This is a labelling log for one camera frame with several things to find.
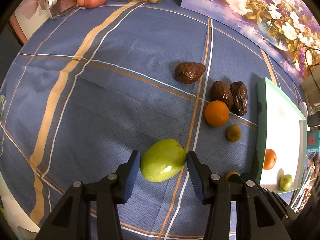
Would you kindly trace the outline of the orange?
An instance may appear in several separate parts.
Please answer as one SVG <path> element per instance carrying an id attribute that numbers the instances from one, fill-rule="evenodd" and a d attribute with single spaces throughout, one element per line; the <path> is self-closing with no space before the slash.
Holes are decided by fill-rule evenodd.
<path id="1" fill-rule="evenodd" d="M 271 170 L 274 167 L 274 165 L 276 164 L 276 161 L 277 161 L 277 155 L 274 152 L 274 150 L 272 150 L 270 148 L 266 149 L 263 169 L 264 170 Z"/>
<path id="2" fill-rule="evenodd" d="M 229 119 L 229 109 L 222 101 L 212 101 L 204 110 L 204 118 L 210 126 L 221 127 Z"/>
<path id="3" fill-rule="evenodd" d="M 232 175 L 238 175 L 238 176 L 239 176 L 239 173 L 236 172 L 236 171 L 228 172 L 228 173 L 225 175 L 225 179 L 228 180 Z"/>

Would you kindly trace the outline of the brown kiwi fruit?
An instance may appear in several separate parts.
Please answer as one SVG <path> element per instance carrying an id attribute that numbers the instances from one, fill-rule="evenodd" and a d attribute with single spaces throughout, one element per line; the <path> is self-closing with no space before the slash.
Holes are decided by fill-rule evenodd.
<path id="1" fill-rule="evenodd" d="M 231 125 L 226 130 L 226 138 L 229 142 L 238 142 L 242 137 L 242 131 L 238 125 Z"/>

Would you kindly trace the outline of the large green mango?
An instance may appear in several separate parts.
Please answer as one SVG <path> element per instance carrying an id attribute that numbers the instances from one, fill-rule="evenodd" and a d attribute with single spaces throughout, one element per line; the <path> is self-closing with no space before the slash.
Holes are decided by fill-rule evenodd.
<path id="1" fill-rule="evenodd" d="M 140 172 L 153 183 L 160 183 L 176 175 L 186 161 L 187 152 L 175 139 L 154 143 L 142 156 Z"/>

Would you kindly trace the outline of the long brown dried fruit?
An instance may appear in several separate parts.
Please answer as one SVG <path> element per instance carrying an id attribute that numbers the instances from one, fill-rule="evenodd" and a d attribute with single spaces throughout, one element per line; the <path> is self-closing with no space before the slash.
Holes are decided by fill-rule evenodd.
<path id="1" fill-rule="evenodd" d="M 230 85 L 230 90 L 233 96 L 231 112 L 237 116 L 246 115 L 248 102 L 246 85 L 242 81 L 236 81 Z"/>

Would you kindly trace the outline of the round brown dried fruit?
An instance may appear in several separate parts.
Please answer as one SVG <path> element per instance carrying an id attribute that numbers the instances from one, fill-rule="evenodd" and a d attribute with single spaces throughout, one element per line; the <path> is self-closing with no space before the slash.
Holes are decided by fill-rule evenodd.
<path id="1" fill-rule="evenodd" d="M 223 81 L 215 81 L 209 91 L 209 96 L 212 101 L 219 100 L 226 104 L 226 106 L 231 110 L 233 107 L 233 94 L 227 83 Z"/>

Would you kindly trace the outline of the pointed brown dried fruit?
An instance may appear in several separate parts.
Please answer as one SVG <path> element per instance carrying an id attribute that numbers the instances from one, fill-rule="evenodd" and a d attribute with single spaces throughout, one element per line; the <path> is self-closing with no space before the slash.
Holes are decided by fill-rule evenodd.
<path id="1" fill-rule="evenodd" d="M 191 84 L 198 81 L 198 79 L 206 71 L 206 66 L 196 62 L 183 62 L 175 68 L 175 80 L 180 83 Z"/>

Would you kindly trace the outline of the small green mango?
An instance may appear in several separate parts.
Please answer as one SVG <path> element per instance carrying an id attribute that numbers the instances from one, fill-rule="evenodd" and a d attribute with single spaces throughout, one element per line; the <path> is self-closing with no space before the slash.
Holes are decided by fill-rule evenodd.
<path id="1" fill-rule="evenodd" d="M 292 176 L 289 174 L 283 175 L 279 181 L 279 187 L 283 191 L 287 191 L 292 186 Z"/>

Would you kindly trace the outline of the orange in tray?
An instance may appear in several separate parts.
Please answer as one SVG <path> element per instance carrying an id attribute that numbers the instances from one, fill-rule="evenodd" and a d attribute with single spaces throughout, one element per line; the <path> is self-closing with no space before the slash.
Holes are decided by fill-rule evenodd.
<path id="1" fill-rule="evenodd" d="M 276 164 L 276 161 L 277 161 L 277 155 L 274 152 L 274 150 L 272 150 L 270 148 L 266 149 L 263 169 L 264 170 L 271 170 L 274 167 L 274 165 Z"/>

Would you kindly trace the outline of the white tray with green rim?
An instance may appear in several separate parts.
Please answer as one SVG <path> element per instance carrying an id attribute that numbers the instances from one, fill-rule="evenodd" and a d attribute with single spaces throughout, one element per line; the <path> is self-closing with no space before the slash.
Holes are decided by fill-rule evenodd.
<path id="1" fill-rule="evenodd" d="M 283 175 L 292 176 L 288 191 L 300 188 L 306 161 L 306 119 L 291 99 L 271 80 L 257 82 L 258 130 L 251 174 L 264 188 L 278 194 Z M 272 149 L 277 161 L 271 170 L 264 170 L 266 149 Z"/>

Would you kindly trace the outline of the teal toy box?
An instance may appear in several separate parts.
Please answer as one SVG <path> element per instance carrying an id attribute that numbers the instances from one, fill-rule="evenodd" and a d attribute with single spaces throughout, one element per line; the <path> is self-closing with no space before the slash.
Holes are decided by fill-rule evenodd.
<path id="1" fill-rule="evenodd" d="M 307 151 L 319 152 L 320 149 L 320 131 L 308 131 L 307 132 Z"/>

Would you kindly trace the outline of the black power adapter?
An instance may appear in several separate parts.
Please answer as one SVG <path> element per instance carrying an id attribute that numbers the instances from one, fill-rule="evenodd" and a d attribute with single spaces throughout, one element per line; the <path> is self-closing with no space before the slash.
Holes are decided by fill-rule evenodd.
<path id="1" fill-rule="evenodd" d="M 318 113 L 307 117 L 307 124 L 310 128 L 317 127 L 320 125 L 320 116 Z"/>

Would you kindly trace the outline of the white power strip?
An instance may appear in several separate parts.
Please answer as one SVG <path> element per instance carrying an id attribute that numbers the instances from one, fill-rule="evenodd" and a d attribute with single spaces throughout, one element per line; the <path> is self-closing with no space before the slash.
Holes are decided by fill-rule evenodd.
<path id="1" fill-rule="evenodd" d="M 304 118 L 307 119 L 308 118 L 308 107 L 307 104 L 302 101 L 298 104 L 299 110 L 301 111 L 301 113 L 304 115 Z"/>

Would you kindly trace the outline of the blue plaid tablecloth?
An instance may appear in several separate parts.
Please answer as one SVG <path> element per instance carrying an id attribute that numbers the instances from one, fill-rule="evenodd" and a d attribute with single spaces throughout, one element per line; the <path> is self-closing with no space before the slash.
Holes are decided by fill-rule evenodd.
<path id="1" fill-rule="evenodd" d="M 175 80 L 183 62 L 206 66 Z M 47 20 L 17 54 L 1 86 L 1 173 L 41 226 L 69 186 L 99 181 L 162 139 L 175 139 L 213 172 L 249 172 L 258 129 L 257 82 L 269 78 L 293 103 L 303 92 L 270 55 L 233 29 L 180 7 L 108 1 Z M 247 88 L 247 113 L 221 127 L 204 110 L 215 81 Z M 242 137 L 229 142 L 238 125 Z"/>

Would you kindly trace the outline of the flower painting canvas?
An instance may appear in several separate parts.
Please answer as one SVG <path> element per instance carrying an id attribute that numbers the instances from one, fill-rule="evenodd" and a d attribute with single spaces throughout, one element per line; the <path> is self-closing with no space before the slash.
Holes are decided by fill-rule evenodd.
<path id="1" fill-rule="evenodd" d="M 319 23 L 303 0 L 182 0 L 265 51 L 297 85 L 319 62 Z"/>

